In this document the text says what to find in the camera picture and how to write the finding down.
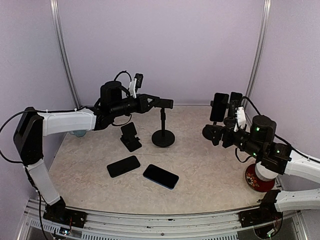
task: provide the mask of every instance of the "marble-patterned table surface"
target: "marble-patterned table surface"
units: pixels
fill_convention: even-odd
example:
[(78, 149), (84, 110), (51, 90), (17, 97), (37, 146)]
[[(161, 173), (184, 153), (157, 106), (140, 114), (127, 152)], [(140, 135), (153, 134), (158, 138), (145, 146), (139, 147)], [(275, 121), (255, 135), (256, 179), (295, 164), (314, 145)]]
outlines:
[[(240, 163), (235, 147), (214, 147), (202, 136), (209, 106), (175, 106), (166, 110), (166, 126), (175, 134), (168, 148), (152, 144), (160, 129), (160, 109), (134, 113), (132, 121), (142, 147), (130, 153), (120, 141), (120, 127), (67, 134), (49, 170), (66, 204), (72, 207), (129, 214), (191, 214), (226, 211), (257, 205), (263, 193), (252, 190), (244, 178), (254, 162)], [(116, 119), (125, 123), (127, 117)], [(141, 167), (111, 178), (107, 165), (135, 155)], [(239, 154), (242, 159), (247, 155)], [(143, 177), (149, 164), (179, 176), (173, 190)]]

